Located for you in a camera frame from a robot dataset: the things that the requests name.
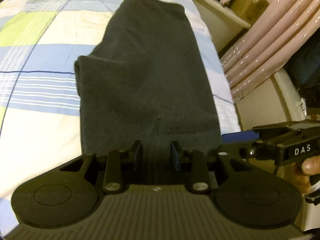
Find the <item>brown box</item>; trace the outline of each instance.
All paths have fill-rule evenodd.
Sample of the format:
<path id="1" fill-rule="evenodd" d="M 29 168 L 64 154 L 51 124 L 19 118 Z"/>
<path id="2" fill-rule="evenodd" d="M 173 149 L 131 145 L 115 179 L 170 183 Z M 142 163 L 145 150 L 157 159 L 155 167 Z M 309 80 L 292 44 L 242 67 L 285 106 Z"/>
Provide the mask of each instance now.
<path id="1" fill-rule="evenodd" d="M 231 10 L 238 17 L 253 25 L 268 6 L 267 0 L 234 0 Z"/>

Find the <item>bedsheet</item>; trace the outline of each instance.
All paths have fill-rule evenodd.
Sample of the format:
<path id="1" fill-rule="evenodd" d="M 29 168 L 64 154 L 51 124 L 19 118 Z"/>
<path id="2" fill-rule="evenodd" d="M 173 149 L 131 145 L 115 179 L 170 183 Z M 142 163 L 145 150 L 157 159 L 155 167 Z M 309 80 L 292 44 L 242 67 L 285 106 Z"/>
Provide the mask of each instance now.
<path id="1" fill-rule="evenodd" d="M 0 230 L 17 225 L 10 206 L 21 183 L 81 154 L 73 63 L 101 41 L 123 0 L 0 3 Z M 192 0 L 184 6 L 204 62 L 221 133 L 240 131 L 228 82 Z"/>

